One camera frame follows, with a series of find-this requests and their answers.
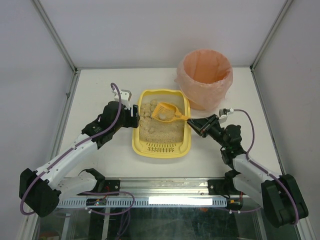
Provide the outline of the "yellow litter scoop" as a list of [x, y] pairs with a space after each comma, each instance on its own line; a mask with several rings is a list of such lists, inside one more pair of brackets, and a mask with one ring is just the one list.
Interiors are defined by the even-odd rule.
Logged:
[[[159, 114], [164, 113], [168, 117], [168, 121], [163, 121], [159, 119]], [[163, 123], [171, 123], [174, 121], [187, 121], [189, 119], [188, 116], [183, 115], [179, 109], [173, 105], [166, 102], [159, 102], [157, 106], [155, 107], [152, 115], [152, 119], [155, 119], [157, 121], [163, 122]]]

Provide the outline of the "yellow litter box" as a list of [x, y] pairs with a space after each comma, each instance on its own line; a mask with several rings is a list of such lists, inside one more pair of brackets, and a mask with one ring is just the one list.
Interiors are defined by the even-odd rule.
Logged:
[[[180, 90], [172, 89], [147, 89], [142, 92], [138, 100], [139, 115], [141, 104], [151, 100], [165, 102], [177, 106], [179, 111], [191, 116], [191, 108], [188, 99]], [[157, 159], [171, 159], [185, 156], [191, 148], [191, 128], [184, 122], [183, 141], [177, 143], [151, 143], [140, 140], [140, 124], [133, 130], [132, 148], [140, 156]]]

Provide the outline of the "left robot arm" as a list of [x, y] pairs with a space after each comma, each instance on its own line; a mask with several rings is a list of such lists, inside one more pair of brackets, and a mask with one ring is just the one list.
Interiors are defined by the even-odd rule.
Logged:
[[[79, 175], [65, 178], [85, 157], [111, 141], [120, 128], [139, 126], [139, 107], [126, 107], [119, 101], [110, 101], [98, 117], [87, 124], [72, 145], [36, 170], [26, 168], [19, 179], [20, 212], [37, 214], [43, 218], [51, 214], [58, 204], [76, 195], [103, 195], [106, 178], [94, 168], [82, 170]], [[24, 211], [24, 205], [31, 212]]]

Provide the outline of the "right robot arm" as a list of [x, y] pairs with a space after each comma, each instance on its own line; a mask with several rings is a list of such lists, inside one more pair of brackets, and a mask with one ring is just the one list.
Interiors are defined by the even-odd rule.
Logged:
[[211, 137], [220, 145], [221, 158], [231, 168], [225, 174], [227, 186], [254, 200], [272, 226], [296, 225], [309, 216], [296, 179], [290, 174], [275, 173], [253, 160], [242, 147], [240, 125], [221, 127], [215, 114], [188, 119], [187, 124], [200, 137]]

